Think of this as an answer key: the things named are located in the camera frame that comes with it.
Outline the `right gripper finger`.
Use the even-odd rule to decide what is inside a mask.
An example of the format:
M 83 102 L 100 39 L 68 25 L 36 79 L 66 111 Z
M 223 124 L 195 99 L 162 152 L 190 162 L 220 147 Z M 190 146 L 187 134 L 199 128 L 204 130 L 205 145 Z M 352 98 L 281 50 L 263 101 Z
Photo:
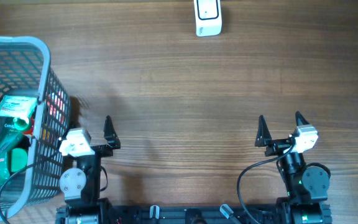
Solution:
M 305 126 L 310 124 L 299 111 L 295 113 L 295 121 L 297 126 Z
M 268 146 L 272 142 L 270 131 L 263 115 L 259 116 L 255 146 Z

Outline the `green lid jar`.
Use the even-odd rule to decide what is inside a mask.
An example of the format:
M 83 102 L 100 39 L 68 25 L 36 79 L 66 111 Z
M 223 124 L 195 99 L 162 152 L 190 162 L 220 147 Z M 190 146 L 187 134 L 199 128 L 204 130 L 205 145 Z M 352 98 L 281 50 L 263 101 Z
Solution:
M 10 151 L 9 170 L 17 172 L 27 165 L 28 154 L 25 149 L 15 148 Z

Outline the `red bottle green cap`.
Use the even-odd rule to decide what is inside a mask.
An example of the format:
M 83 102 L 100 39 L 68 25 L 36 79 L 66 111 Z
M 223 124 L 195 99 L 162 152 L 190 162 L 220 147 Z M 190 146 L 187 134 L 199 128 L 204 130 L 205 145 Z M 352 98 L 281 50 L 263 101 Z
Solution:
M 34 132 L 34 118 L 14 118 L 14 128 L 23 135 L 32 136 Z

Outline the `light teal packet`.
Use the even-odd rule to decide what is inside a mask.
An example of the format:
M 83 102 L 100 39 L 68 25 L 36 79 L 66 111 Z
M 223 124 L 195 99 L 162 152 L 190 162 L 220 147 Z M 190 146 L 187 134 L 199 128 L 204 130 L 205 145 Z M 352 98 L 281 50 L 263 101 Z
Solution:
M 30 118 L 36 106 L 34 97 L 5 95 L 0 102 L 0 117 Z

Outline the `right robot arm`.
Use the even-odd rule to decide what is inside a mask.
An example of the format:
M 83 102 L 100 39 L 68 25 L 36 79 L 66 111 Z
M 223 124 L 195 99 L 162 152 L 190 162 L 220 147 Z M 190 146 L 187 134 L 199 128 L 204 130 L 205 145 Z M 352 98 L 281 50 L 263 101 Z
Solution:
M 296 128 L 285 139 L 273 139 L 265 118 L 259 116 L 255 146 L 265 147 L 265 155 L 277 156 L 279 173 L 287 190 L 286 197 L 269 206 L 271 214 L 261 215 L 265 223 L 328 224 L 333 222 L 328 199 L 331 171 L 324 165 L 306 163 L 303 153 L 312 149 L 318 131 L 297 111 Z

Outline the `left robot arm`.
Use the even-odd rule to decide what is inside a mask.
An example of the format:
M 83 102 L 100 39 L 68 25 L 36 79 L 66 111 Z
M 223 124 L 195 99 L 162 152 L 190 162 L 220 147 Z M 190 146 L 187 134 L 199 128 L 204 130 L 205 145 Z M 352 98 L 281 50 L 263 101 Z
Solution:
M 56 223 L 116 223 L 110 201 L 100 197 L 108 187 L 101 186 L 101 173 L 107 173 L 101 159 L 113 156 L 113 150 L 121 147 L 110 116 L 105 119 L 103 131 L 107 143 L 98 146 L 90 145 L 91 136 L 85 128 L 71 128 L 63 137 L 59 152 L 73 158 L 76 167 L 60 177 L 66 205 L 57 209 Z

